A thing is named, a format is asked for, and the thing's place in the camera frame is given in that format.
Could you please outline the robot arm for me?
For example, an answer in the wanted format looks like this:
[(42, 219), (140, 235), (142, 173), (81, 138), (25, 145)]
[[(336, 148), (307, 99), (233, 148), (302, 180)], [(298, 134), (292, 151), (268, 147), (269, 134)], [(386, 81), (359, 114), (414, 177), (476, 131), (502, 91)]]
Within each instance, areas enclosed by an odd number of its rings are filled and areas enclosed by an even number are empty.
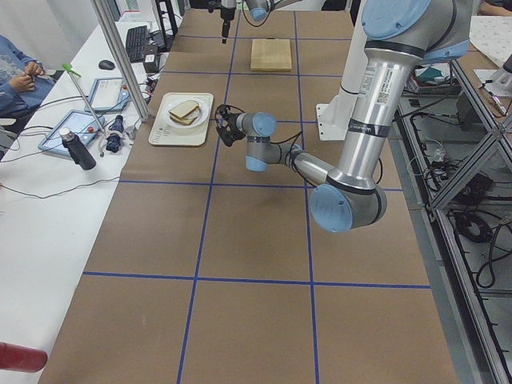
[(221, 1), (209, 1), (208, 2), (208, 12), (213, 13), (215, 10), (220, 11), (220, 18), (222, 20), (222, 32), (221, 32), (221, 40), (222, 44), (227, 43), (227, 39), (230, 34), (230, 24), (235, 19), (235, 14), (238, 10), (244, 13), (245, 10), (249, 12), (250, 19), (245, 17), (247, 22), (252, 26), (260, 26), (266, 22), (271, 13), (275, 10), (279, 10), (286, 6), (290, 6), (292, 4), (297, 3), (297, 1), (292, 0), (257, 0), (257, 1), (229, 1), (229, 0), (221, 0)]
[(316, 182), (310, 212), (324, 230), (347, 232), (377, 222), (387, 199), (373, 179), (374, 170), (406, 81), (417, 65), (448, 62), (466, 53), (472, 8), (470, 1), (368, 1), (362, 7), (368, 62), (336, 166), (294, 143), (272, 142), (277, 123), (263, 112), (235, 113), (231, 106), (218, 106), (219, 137), (226, 146), (247, 140), (248, 170), (283, 164)]

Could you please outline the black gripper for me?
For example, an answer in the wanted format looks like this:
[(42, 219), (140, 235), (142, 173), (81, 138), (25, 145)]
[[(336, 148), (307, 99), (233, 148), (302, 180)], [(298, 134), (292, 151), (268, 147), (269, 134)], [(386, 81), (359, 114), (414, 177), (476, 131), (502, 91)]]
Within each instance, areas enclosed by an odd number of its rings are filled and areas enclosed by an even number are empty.
[(244, 138), (244, 131), (238, 127), (237, 120), (239, 114), (226, 114), (224, 119), (227, 123), (224, 136), (226, 138)]
[(226, 43), (230, 32), (230, 20), (234, 20), (236, 11), (236, 0), (220, 1), (222, 23), (222, 43)]

